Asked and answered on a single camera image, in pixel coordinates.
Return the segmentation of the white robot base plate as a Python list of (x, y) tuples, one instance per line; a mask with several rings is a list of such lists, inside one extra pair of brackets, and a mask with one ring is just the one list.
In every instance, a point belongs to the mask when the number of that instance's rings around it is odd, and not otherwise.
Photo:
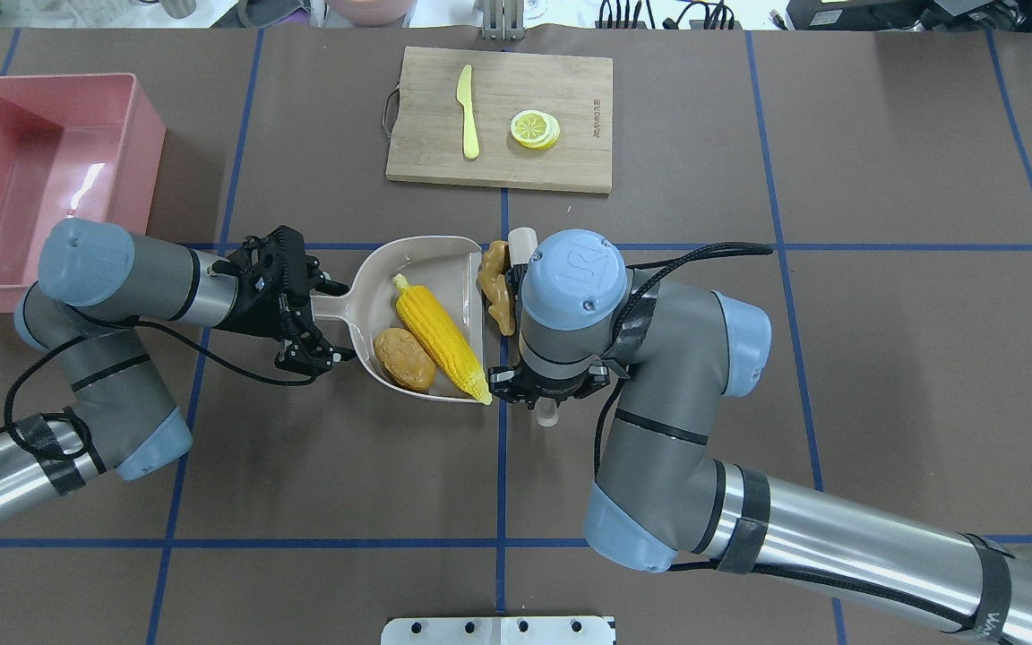
[(381, 644), (618, 644), (613, 617), (401, 617), (382, 630)]

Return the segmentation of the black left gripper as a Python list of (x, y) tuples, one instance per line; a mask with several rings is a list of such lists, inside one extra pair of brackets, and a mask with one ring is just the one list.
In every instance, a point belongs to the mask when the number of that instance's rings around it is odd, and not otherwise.
[(302, 233), (278, 226), (267, 236), (248, 236), (214, 262), (211, 273), (227, 275), (235, 285), (234, 301), (217, 330), (281, 341), (275, 356), (279, 370), (315, 377), (357, 358), (355, 350), (331, 343), (315, 325), (311, 291), (344, 297), (351, 286), (333, 280), (305, 253)]

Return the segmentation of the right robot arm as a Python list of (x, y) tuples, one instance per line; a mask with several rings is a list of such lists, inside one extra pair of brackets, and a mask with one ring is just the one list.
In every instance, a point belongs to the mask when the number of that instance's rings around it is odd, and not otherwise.
[(672, 281), (688, 262), (771, 254), (721, 241), (631, 266), (593, 231), (508, 237), (519, 363), (490, 391), (530, 409), (611, 385), (598, 427), (587, 546), (651, 574), (759, 575), (975, 644), (1032, 644), (1032, 547), (1007, 548), (711, 458), (719, 404), (769, 360), (759, 307)]

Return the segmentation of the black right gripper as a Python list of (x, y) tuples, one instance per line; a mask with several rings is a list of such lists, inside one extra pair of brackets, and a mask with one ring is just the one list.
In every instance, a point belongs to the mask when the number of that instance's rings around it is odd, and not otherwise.
[(591, 363), (577, 375), (553, 379), (534, 372), (527, 364), (490, 367), (490, 392), (507, 404), (525, 404), (528, 409), (540, 400), (562, 404), (586, 399), (611, 383), (611, 373), (601, 362)]

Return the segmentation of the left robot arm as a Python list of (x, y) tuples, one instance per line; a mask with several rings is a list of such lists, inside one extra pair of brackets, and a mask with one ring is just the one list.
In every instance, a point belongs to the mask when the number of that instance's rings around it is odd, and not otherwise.
[(323, 335), (311, 303), (347, 293), (289, 226), (220, 257), (82, 218), (54, 225), (13, 314), (41, 356), (4, 397), (0, 523), (109, 472), (138, 480), (192, 448), (142, 328), (173, 336), (171, 323), (183, 323), (273, 340), (275, 366), (291, 379), (246, 377), (299, 387), (355, 358)]

